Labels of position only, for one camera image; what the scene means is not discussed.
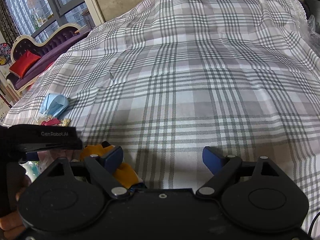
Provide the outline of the person's left hand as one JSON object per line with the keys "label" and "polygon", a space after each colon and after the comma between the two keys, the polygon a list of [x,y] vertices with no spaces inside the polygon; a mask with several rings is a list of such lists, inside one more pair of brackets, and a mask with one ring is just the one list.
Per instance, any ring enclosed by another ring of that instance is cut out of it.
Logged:
{"label": "person's left hand", "polygon": [[[21,194],[30,184],[31,179],[27,175],[25,175],[21,183],[20,190],[16,193],[16,201],[19,200]],[[14,211],[1,218],[1,229],[3,230],[5,239],[15,239],[26,229],[26,227],[23,225],[18,211]]]}

